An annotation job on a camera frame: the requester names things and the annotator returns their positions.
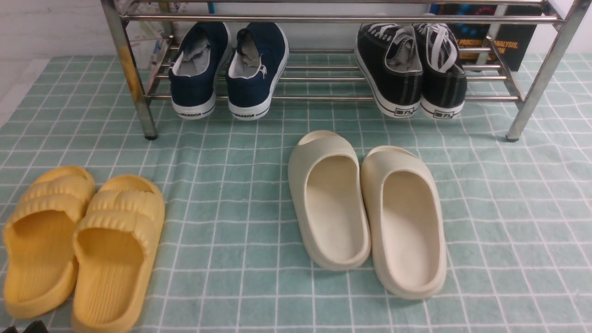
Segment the yellow slide sandal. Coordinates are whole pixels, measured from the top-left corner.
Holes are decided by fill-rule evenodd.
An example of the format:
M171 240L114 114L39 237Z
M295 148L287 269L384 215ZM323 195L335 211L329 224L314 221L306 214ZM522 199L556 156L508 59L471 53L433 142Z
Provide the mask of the yellow slide sandal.
M4 226L8 270L4 299L11 316L39 316L62 304L76 284L76 224L95 194L95 180L77 166L39 177Z
M80 265L72 311L77 333L125 333L134 326L164 221L164 198L142 177L117 176L97 192L73 239Z

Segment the green checkered mat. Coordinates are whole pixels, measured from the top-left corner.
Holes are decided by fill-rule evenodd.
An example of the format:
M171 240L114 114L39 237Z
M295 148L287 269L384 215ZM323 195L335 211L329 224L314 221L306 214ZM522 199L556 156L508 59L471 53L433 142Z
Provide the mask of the green checkered mat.
M349 55L291 61L353 63ZM531 82L540 62L528 56L519 81ZM473 94L503 89L469 85ZM84 166L99 185L126 173L154 181L168 214L134 332L592 332L591 91L592 57L567 55L516 143L503 140L513 104L468 103L459 120L437 122L385 119L372 103L274 103L264 119L242 122L224 103L207 119L181 121L168 101L152 103L160 136L149 142L115 58L55 58L0 130L1 220L58 165ZM395 298L371 260L347 273L310 261L286 167L298 139L319 129L345 137L360 158L395 145L427 163L448 242L439 295ZM2 247L2 279L6 261ZM39 319L71 332L71 311L70 299ZM0 305L0 326L29 322Z

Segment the sneaker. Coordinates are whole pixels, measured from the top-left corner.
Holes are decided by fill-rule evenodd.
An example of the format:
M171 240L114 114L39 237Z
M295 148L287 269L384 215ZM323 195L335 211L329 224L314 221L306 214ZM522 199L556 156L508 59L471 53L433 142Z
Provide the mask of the sneaker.
M391 23L363 26L354 54L382 113L406 118L419 108L423 69L413 27Z
M173 108L183 119L214 111L216 79L232 51L226 23L200 22L185 35L169 68Z
M237 119L259 119L269 111L275 86L288 62L288 40L275 23L251 23L236 39L226 73L228 107Z
M434 119L452 119L465 104L466 75L458 45L446 24L413 24L417 31L424 81L422 108Z

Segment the white shoelace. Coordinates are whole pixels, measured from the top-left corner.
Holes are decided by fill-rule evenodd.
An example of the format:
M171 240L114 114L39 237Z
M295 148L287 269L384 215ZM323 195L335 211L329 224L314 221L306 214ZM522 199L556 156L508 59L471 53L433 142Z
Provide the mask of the white shoelace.
M454 66L454 63L456 62L456 58L458 57L458 52L456 51L456 47L454 47L453 41L450 40L447 26L445 26L444 24L441 24L441 23L436 23L436 24L424 23L424 24L418 24L417 26L418 26L419 32L422 35L425 35L427 39L430 38L430 36L427 35L429 28L432 28L432 30L434 32L436 32L436 34L437 34L436 40L434 41L434 45L432 46L432 55L431 55L429 61L430 61L430 65L432 66L432 68L436 69L440 73L446 73L446 71L448 71L452 66ZM439 63L438 58L439 58L440 54L442 54L442 56L444 57L444 53L441 52L442 47L443 47L442 44L444 42L446 42L448 44L448 46L450 48L450 54L448 56L448 59L442 64L442 66L438 66L438 63Z
M379 37L379 38L382 38L386 41L390 41L392 37L386 36L384 34L384 32L389 28L396 28L398 26L399 25L391 24L391 23L376 23L376 24L370 25L370 29L368 31L370 31L370 33L373 34L375 37Z

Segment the metal shoe rack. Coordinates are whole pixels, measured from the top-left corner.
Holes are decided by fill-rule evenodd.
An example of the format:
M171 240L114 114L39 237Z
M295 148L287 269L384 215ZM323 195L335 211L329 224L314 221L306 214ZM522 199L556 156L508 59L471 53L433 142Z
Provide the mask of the metal shoe rack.
M170 94L158 94L156 89L163 79L168 79L169 58L178 50L174 42L173 21L223 21L223 22L255 22L270 21L276 23L476 23L490 24L490 28L482 47L463 48L462 52L479 53L476 65L466 65L467 71L494 71L498 75L468 76L470 82L475 81L499 81L503 82L508 90L507 95L468 95L467 101L473 102L510 102L515 103L518 114L512 123L506 138L510 142L519 139L520 134L530 119L536 105L549 84L555 69L559 65L567 47L569 46L575 32L582 22L586 11L592 0L574 0L571 8L561 15L560 11L548 0L217 0L217 2L296 2L296 3L389 3L389 4L474 4L474 5L497 5L494 15L471 16L471 15L437 15L437 16L415 16L415 17L384 17L384 16L315 16L315 15L181 15L169 11L169 2L172 0L159 1L159 14L148 14L139 11L141 2L154 2L153 0L126 0L121 8L117 8L115 0L101 0L107 23L111 30L113 41L117 48L121 66L125 73L130 93L136 106L138 118L140 119L144 136L146 139L157 138L157 131L152 114L150 112L151 100L169 100ZM188 0L186 2L205 2L205 0ZM541 7L545 14L541 16L508 16L506 9L508 5L524 5ZM157 61L148 83L143 85L136 60L131 51L130 42L126 32L127 24L130 21L162 21L163 37L160 45L162 48L157 55ZM504 58L495 45L495 39L500 24L551 24L555 27L557 34L543 61L535 80L527 93L522 93L517 86L512 72L508 69ZM290 50L291 53L352 53L352 50ZM499 59L498 64L485 64L488 55L493 54ZM357 71L357 66L332 65L332 66L287 66L287 71ZM363 76L284 76L284 82L360 82L364 81ZM219 100L227 97L218 96ZM372 95L351 96L351 95L275 95L274 99L281 101L374 101Z

